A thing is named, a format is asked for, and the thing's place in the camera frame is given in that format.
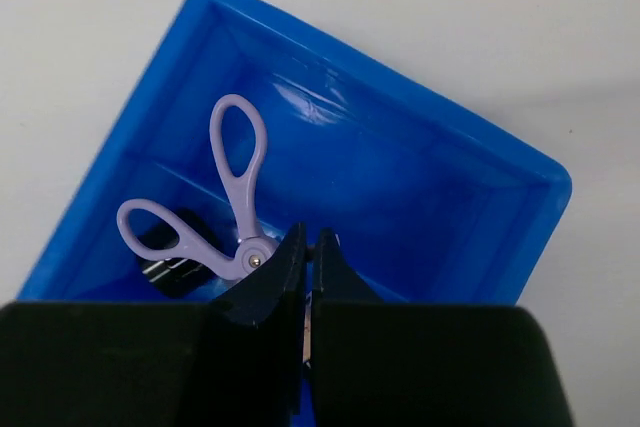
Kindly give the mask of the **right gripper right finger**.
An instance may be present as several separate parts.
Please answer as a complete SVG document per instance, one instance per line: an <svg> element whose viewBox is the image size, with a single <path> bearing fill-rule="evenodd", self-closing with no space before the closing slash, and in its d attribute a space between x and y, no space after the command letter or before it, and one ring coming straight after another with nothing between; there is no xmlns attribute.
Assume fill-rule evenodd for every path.
<svg viewBox="0 0 640 427"><path fill-rule="evenodd" d="M311 391L318 426L386 426L388 341L379 296L349 266L336 234L313 256Z"/></svg>

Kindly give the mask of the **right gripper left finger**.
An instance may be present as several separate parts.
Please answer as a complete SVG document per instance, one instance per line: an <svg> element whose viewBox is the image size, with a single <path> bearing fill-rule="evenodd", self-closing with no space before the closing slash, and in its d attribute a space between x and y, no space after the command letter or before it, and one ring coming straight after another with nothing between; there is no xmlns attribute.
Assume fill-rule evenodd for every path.
<svg viewBox="0 0 640 427"><path fill-rule="evenodd" d="M306 228L294 224L270 259L210 304L210 395L224 417L299 412Z"/></svg>

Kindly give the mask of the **false eyelash packet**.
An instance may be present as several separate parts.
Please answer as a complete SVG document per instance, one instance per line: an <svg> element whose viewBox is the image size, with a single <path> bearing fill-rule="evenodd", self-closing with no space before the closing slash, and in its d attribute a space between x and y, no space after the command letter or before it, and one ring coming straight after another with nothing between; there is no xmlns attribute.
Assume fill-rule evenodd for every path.
<svg viewBox="0 0 640 427"><path fill-rule="evenodd" d="M304 338L303 338L303 357L302 372L305 378L309 378L312 373L312 293L309 292L305 298L305 317L304 317Z"/></svg>

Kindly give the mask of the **small black round jar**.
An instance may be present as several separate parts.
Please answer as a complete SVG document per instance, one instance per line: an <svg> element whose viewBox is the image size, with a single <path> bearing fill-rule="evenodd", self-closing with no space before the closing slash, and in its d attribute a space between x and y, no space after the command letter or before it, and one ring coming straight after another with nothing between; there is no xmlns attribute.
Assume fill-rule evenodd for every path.
<svg viewBox="0 0 640 427"><path fill-rule="evenodd" d="M220 248L221 243L215 233L195 212L180 208L176 215L211 246ZM165 221L159 221L138 240L147 248L164 250L175 246L179 241L178 233ZM149 261L137 257L138 264L147 280L163 295L173 298L185 298L197 288L216 279L216 275L202 264L184 258L170 258L163 261Z"/></svg>

